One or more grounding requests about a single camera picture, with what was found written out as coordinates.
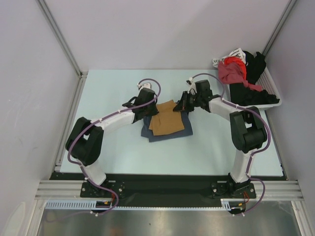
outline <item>table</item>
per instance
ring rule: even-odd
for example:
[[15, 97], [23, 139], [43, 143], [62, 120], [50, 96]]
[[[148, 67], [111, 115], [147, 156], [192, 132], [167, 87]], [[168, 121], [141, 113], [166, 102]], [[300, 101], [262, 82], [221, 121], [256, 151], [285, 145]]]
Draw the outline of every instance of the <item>table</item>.
[[[158, 103], [181, 98], [188, 89], [186, 80], [198, 73], [216, 70], [90, 70], [84, 85], [75, 121], [80, 117], [101, 118], [121, 108], [121, 105], [138, 95], [137, 83], [144, 78], [159, 81], [162, 87]], [[221, 94], [221, 85], [209, 79], [213, 94]], [[158, 87], [153, 83], [153, 90]], [[260, 111], [264, 120], [266, 114]], [[167, 175], [226, 175], [232, 170], [235, 147], [230, 124], [218, 115], [200, 108], [189, 114], [193, 135], [173, 140], [149, 143], [140, 136], [143, 121], [127, 125], [104, 135], [99, 157], [105, 173], [116, 174], [167, 174]], [[77, 165], [68, 162], [64, 154], [61, 172], [80, 173]], [[263, 153], [256, 155], [252, 175], [283, 176], [274, 140]]]

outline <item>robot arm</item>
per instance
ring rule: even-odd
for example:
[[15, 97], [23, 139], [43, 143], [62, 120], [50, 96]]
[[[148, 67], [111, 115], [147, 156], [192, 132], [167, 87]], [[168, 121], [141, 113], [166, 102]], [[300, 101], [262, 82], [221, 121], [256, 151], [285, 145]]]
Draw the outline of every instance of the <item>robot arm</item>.
[[[148, 103], [154, 99], [155, 92], [151, 90], [151, 84], [146, 83], [140, 86], [140, 92], [137, 97], [133, 97], [127, 103], [124, 103], [123, 109], [134, 108], [139, 105]], [[84, 136], [75, 143], [71, 156], [80, 164], [86, 175], [97, 185], [101, 185], [106, 180], [106, 174], [102, 170], [98, 157], [101, 152], [104, 132], [106, 134], [113, 132], [127, 124], [133, 124], [141, 120], [144, 116], [154, 116], [158, 113], [156, 102], [150, 103], [141, 108], [135, 108], [117, 114], [105, 120], [100, 120], [99, 123], [93, 125]], [[73, 141], [79, 134], [87, 128], [91, 123], [98, 119], [88, 120], [81, 117], [75, 123], [73, 130], [66, 142], [65, 148], [69, 151]]]
[[267, 133], [262, 121], [253, 113], [260, 115], [257, 107], [238, 109], [231, 103], [213, 95], [208, 80], [193, 82], [187, 80], [188, 91], [184, 91], [181, 100], [173, 111], [191, 112], [195, 107], [201, 107], [209, 113], [214, 113], [230, 122], [231, 136], [236, 155], [234, 166], [229, 173], [228, 186], [231, 195], [246, 188], [250, 180], [253, 153], [262, 147], [267, 140]]

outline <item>brown cloth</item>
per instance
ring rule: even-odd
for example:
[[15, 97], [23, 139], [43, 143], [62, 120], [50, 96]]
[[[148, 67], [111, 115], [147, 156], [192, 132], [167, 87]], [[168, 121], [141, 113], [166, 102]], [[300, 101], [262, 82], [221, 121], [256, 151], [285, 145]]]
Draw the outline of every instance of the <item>brown cloth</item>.
[[149, 127], [154, 136], [172, 134], [185, 129], [181, 113], [173, 111], [175, 106], [173, 100], [157, 104], [159, 113], [152, 117]]

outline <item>metal floor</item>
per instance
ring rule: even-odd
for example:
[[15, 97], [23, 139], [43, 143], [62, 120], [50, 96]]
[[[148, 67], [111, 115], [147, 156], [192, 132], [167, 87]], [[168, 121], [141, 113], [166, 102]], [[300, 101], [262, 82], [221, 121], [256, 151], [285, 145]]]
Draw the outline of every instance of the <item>metal floor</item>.
[[[48, 220], [73, 210], [45, 210]], [[96, 218], [80, 214], [48, 223], [37, 236], [300, 236], [291, 202], [262, 202], [245, 217], [226, 211], [115, 210]]]

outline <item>cable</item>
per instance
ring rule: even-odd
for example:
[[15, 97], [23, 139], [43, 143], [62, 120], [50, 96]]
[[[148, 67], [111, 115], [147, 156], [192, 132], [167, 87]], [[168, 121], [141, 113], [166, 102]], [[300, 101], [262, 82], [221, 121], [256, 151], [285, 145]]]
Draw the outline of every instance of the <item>cable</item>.
[[244, 203], [248, 203], [250, 201], [250, 197], [248, 196], [247, 192], [244, 192]]
[[[156, 101], [156, 100], [158, 99], [159, 95], [161, 94], [161, 85], [159, 84], [158, 81], [156, 81], [156, 80], [154, 80], [154, 79], [150, 79], [150, 78], [143, 79], [143, 80], [141, 80], [138, 84], [141, 84], [143, 81], [153, 81], [153, 82], [155, 82], [155, 83], [157, 84], [157, 86], [158, 86], [158, 93], [157, 93], [157, 95], [156, 95], [151, 101], [149, 101], [149, 102], [147, 102], [147, 103], [145, 103], [145, 104], [139, 105], [139, 106], [135, 106], [135, 107], [131, 107], [131, 108], [126, 108], [126, 109], [123, 109], [123, 110], [121, 110], [121, 111], [116, 111], [116, 112], [114, 112], [114, 113], [112, 113], [112, 114], [109, 114], [109, 115], [107, 115], [107, 116], [105, 116], [105, 117], [103, 117], [103, 118], [101, 118], [101, 119], [98, 119], [97, 121], [91, 123], [91, 124], [88, 125], [85, 129], [83, 129], [83, 130], [81, 131], [81, 133], [74, 139], [74, 141], [72, 142], [72, 144], [70, 145], [70, 148], [69, 148], [69, 150], [68, 150], [68, 155], [67, 155], [68, 161], [69, 161], [70, 163], [72, 163], [72, 164], [79, 165], [80, 168], [81, 168], [81, 171], [82, 171], [83, 175], [87, 178], [87, 180], [88, 180], [92, 185], [94, 185], [95, 187], [100, 188], [100, 189], [102, 189], [102, 190], [108, 191], [108, 192], [114, 194], [114, 196], [116, 197], [116, 202], [115, 202], [115, 204], [114, 204], [112, 207], [110, 207], [110, 208], [109, 208], [108, 210], [106, 210], [105, 212], [97, 213], [97, 214], [95, 214], [95, 215], [104, 215], [104, 214], [110, 212], [111, 210], [113, 210], [113, 209], [118, 205], [119, 197], [118, 197], [117, 193], [114, 192], [113, 190], [108, 189], [108, 188], [105, 188], [105, 187], [102, 187], [102, 186], [96, 184], [95, 182], [93, 182], [91, 179], [89, 179], [89, 178], [88, 178], [88, 175], [86, 174], [86, 172], [85, 172], [85, 170], [83, 169], [82, 165], [81, 165], [79, 162], [77, 162], [77, 161], [71, 160], [71, 153], [72, 153], [73, 147], [76, 145], [76, 143], [78, 142], [78, 140], [79, 140], [92, 126], [94, 126], [94, 125], [96, 125], [96, 124], [98, 124], [98, 123], [100, 123], [100, 122], [102, 122], [102, 121], [104, 121], [104, 120], [106, 120], [106, 119], [108, 119], [108, 118], [110, 118], [110, 117], [112, 117], [112, 116], [115, 116], [115, 115], [117, 115], [117, 114], [119, 114], [119, 113], [126, 112], [126, 111], [130, 111], [130, 110], [137, 109], [137, 108], [141, 108], [141, 107], [145, 107], [145, 106], [149, 105], [150, 103], [153, 103], [154, 101]], [[80, 213], [87, 213], [87, 212], [86, 212], [86, 211], [76, 212], [75, 214], [71, 214], [71, 215], [69, 215], [69, 216], [67, 216], [67, 217], [64, 217], [63, 219], [66, 219], [66, 218], [68, 218], [68, 217], [70, 217], [70, 216], [77, 215], [77, 214], [80, 214]]]
[[260, 152], [265, 151], [265, 150], [270, 146], [270, 143], [271, 143], [271, 132], [270, 132], [270, 129], [269, 129], [267, 123], [263, 120], [263, 118], [262, 118], [259, 114], [257, 114], [256, 112], [254, 112], [254, 111], [252, 111], [252, 110], [249, 110], [249, 109], [247, 109], [247, 108], [245, 108], [245, 107], [238, 106], [238, 105], [236, 105], [236, 104], [234, 104], [234, 103], [232, 103], [232, 102], [228, 102], [228, 101], [224, 100], [223, 95], [224, 95], [224, 93], [225, 93], [225, 88], [224, 88], [223, 83], [222, 83], [216, 76], [214, 76], [214, 75], [212, 75], [212, 74], [209, 74], [209, 73], [200, 73], [200, 74], [197, 74], [197, 75], [193, 76], [192, 78], [194, 79], [194, 78], [196, 78], [196, 77], [198, 77], [198, 76], [200, 76], [200, 75], [208, 75], [208, 76], [211, 76], [211, 77], [215, 78], [215, 79], [221, 84], [221, 86], [222, 86], [222, 88], [223, 88], [223, 92], [222, 92], [222, 94], [221, 94], [221, 96], [220, 96], [220, 97], [221, 97], [221, 101], [222, 101], [223, 103], [225, 103], [226, 105], [229, 105], [229, 106], [234, 107], [234, 108], [236, 108], [236, 109], [240, 109], [240, 110], [243, 110], [243, 111], [247, 111], [247, 112], [252, 113], [254, 116], [256, 116], [257, 118], [260, 119], [260, 121], [264, 124], [264, 127], [265, 127], [265, 129], [266, 129], [266, 131], [267, 131], [267, 145], [266, 145], [263, 149], [256, 150], [256, 151], [254, 151], [254, 152], [250, 155], [250, 159], [249, 159], [248, 165], [247, 165], [247, 167], [246, 167], [246, 172], [245, 172], [245, 174], [247, 175], [247, 177], [248, 177], [250, 180], [252, 180], [252, 181], [259, 181], [259, 182], [262, 184], [262, 194], [261, 194], [261, 196], [260, 196], [258, 202], [257, 202], [252, 208], [246, 210], [245, 212], [251, 211], [251, 210], [254, 209], [258, 204], [260, 204], [260, 202], [262, 201], [262, 199], [263, 199], [263, 197], [264, 197], [264, 195], [265, 195], [265, 191], [266, 191], [265, 183], [264, 183], [262, 180], [258, 179], [258, 178], [252, 178], [252, 177], [250, 176], [250, 174], [249, 174], [249, 171], [250, 171], [250, 168], [251, 168], [251, 164], [252, 164], [252, 157], [253, 157], [255, 154], [257, 154], [257, 153], [260, 153]]

